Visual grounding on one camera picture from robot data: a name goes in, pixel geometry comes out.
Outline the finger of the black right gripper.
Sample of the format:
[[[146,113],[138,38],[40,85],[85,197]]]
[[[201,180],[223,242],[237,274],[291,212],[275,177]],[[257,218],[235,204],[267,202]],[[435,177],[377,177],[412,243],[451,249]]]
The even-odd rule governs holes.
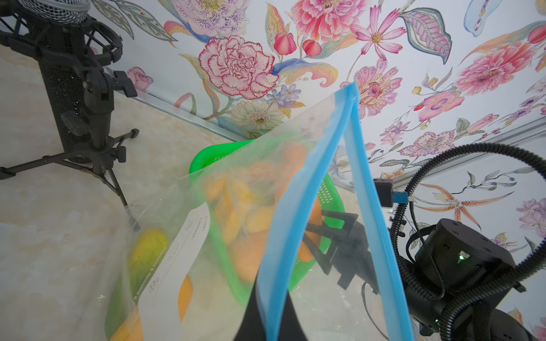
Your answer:
[[[332,269],[340,275],[349,275],[353,269],[353,249],[355,238],[352,230],[355,227],[358,215],[355,213],[343,213],[332,210],[322,210],[322,223],[308,223],[303,237],[304,245],[311,252],[325,275],[329,275]],[[308,233],[316,234],[321,240],[328,240],[330,244],[326,251],[322,251],[311,240]]]

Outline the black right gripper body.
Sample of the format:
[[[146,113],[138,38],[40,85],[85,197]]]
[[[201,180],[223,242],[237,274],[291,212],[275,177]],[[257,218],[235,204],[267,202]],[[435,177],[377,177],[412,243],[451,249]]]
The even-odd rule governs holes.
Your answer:
[[[374,294],[380,293],[365,227],[361,223],[355,222],[341,241],[332,241],[328,251],[333,252],[331,264],[341,275],[337,284],[342,289],[347,290],[357,276],[372,288]]]

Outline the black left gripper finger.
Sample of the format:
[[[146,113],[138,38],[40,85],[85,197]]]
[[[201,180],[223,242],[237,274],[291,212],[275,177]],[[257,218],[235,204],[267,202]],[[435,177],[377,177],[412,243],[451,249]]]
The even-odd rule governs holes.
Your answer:
[[[241,325],[234,341],[266,341],[266,328],[262,322],[254,283]],[[308,341],[297,317],[289,292],[286,295],[278,340]]]

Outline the clear zip-top bag blue zipper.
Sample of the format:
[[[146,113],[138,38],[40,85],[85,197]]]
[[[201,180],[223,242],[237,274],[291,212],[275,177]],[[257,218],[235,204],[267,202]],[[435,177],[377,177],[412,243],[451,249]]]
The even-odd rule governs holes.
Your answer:
[[[76,340],[358,340],[335,291],[375,280],[414,333],[350,84],[163,193],[126,206]]]

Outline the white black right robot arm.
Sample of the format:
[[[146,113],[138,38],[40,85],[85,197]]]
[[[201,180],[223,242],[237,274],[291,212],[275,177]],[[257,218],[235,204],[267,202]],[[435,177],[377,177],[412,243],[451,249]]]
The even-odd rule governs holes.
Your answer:
[[[379,291],[370,245],[357,215],[324,210],[342,224],[307,225],[305,247],[325,274],[338,271],[338,285],[348,288],[355,277],[364,288]],[[442,219],[417,227],[408,242],[421,242],[414,257],[397,256],[410,315],[423,336],[442,340],[531,340],[515,318],[497,309],[511,290],[524,291],[523,281],[545,267],[545,245],[533,247],[520,263],[510,252],[459,219]]]

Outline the green plastic basket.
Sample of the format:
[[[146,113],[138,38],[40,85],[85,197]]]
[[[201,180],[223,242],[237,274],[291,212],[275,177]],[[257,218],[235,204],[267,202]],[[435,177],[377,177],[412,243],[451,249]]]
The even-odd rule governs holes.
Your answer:
[[[196,155],[189,169],[198,185],[197,197],[212,210],[212,244],[227,284],[242,305],[249,301],[275,208],[287,189],[279,176],[271,174],[273,161],[253,161],[219,174],[204,170],[244,146],[246,142],[209,146]]]

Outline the black tripod microphone stand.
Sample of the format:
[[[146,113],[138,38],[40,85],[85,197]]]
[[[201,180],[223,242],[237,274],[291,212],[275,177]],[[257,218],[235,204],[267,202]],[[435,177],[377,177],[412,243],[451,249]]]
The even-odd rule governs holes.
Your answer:
[[[79,117],[73,112],[61,115],[62,121],[76,136],[90,135],[89,142],[76,144],[72,151],[44,156],[40,159],[1,168],[1,179],[14,177],[16,174],[36,169],[48,164],[58,164],[70,169],[90,174],[101,180],[128,206],[125,195],[113,171],[116,162],[127,160],[127,149],[123,143],[139,135],[139,129],[118,137],[110,136],[112,112],[115,109],[116,91],[124,92],[126,97],[136,97],[137,91],[123,71],[111,74],[105,67],[116,63],[122,57],[122,38],[110,27],[92,18],[89,14],[81,24],[65,25],[64,29],[81,33],[84,38],[85,58],[51,51],[40,45],[40,41],[50,28],[50,23],[38,38],[30,37],[24,15],[28,12],[19,4],[20,1],[1,2],[1,45],[12,51],[40,61],[71,67],[82,80],[85,113]]]

